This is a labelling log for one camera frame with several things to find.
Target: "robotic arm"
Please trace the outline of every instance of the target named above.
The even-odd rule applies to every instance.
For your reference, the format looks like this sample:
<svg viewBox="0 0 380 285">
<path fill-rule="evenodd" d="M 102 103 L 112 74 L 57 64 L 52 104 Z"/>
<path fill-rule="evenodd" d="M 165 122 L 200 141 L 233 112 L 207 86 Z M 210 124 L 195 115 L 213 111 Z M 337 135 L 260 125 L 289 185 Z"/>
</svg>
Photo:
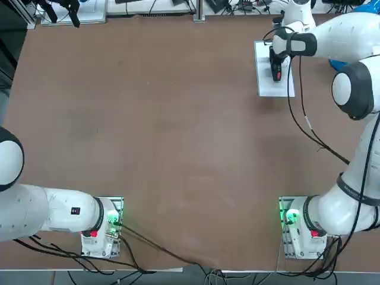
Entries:
<svg viewBox="0 0 380 285">
<path fill-rule="evenodd" d="M 119 254 L 122 212 L 110 198 L 64 189 L 17 184 L 24 167 L 20 141 L 0 127 L 0 242 L 38 231 L 81 232 L 82 254 Z"/>
<path fill-rule="evenodd" d="M 336 105 L 350 118 L 373 116 L 360 138 L 354 159 L 337 183 L 324 195 L 297 197 L 286 221 L 296 258 L 316 258 L 326 246 L 327 235 L 347 235 L 359 204 L 363 169 L 372 130 L 380 111 L 380 16 L 363 12 L 335 17 L 307 33 L 297 33 L 300 22 L 276 31 L 273 52 L 286 56 L 316 56 L 346 61 L 332 82 Z M 376 130 L 364 196 L 355 232 L 380 224 L 380 131 Z"/>
</svg>

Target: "black label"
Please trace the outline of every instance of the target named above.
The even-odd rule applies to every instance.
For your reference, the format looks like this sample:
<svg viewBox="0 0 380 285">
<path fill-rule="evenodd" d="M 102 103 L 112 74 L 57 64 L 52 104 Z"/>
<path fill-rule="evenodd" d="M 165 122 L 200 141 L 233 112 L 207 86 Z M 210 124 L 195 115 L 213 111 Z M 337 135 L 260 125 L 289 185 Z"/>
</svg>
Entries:
<svg viewBox="0 0 380 285">
<path fill-rule="evenodd" d="M 79 215 L 81 213 L 81 208 L 72 207 L 71 208 L 71 214 L 72 215 Z"/>
</svg>

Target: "red emergency stop button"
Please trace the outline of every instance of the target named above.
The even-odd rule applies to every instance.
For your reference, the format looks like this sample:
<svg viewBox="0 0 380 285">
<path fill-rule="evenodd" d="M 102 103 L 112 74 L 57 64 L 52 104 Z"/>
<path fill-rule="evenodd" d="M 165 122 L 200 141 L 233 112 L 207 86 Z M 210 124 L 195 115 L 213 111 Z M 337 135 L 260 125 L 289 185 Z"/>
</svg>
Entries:
<svg viewBox="0 0 380 285">
<path fill-rule="evenodd" d="M 310 233 L 311 233 L 311 236 L 313 238 L 315 238 L 316 236 L 318 236 L 318 232 L 316 230 L 311 230 Z"/>
</svg>

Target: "brown table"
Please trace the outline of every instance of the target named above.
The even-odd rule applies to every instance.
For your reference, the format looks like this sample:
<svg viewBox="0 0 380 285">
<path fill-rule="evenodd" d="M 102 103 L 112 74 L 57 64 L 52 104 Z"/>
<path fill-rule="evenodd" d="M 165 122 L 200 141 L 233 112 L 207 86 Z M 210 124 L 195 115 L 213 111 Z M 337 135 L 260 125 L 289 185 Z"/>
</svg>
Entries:
<svg viewBox="0 0 380 285">
<path fill-rule="evenodd" d="M 297 129 L 286 99 L 257 96 L 253 42 L 270 28 L 266 16 L 169 17 L 29 31 L 5 124 L 25 148 L 20 182 L 122 195 L 125 221 L 183 257 L 275 270 L 278 197 L 322 194 L 345 167 Z M 334 105 L 333 76 L 327 60 L 303 60 L 309 119 L 352 158 L 363 122 Z M 78 235 L 47 236 L 80 248 Z M 183 265 L 127 238 L 144 268 Z M 356 234 L 337 269 L 380 271 L 378 239 Z M 1 268 L 78 266 L 13 242 L 0 251 Z M 130 261 L 126 249 L 119 260 Z M 304 267 L 281 253 L 281 270 Z"/>
</svg>

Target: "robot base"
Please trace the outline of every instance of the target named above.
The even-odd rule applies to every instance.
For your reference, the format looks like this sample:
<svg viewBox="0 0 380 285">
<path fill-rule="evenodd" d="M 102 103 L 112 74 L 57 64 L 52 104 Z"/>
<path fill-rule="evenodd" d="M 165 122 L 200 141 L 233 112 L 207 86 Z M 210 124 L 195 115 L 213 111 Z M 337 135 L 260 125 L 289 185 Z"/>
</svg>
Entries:
<svg viewBox="0 0 380 285">
<path fill-rule="evenodd" d="M 307 197 L 280 197 L 280 216 L 286 258 L 316 259 L 326 248 L 327 235 L 312 236 L 303 218 Z"/>
<path fill-rule="evenodd" d="M 81 234 L 82 255 L 99 258 L 112 258 L 120 255 L 119 234 L 121 226 L 113 222 L 122 223 L 124 198 L 99 197 L 104 207 L 103 223 L 96 233 L 86 237 Z"/>
</svg>

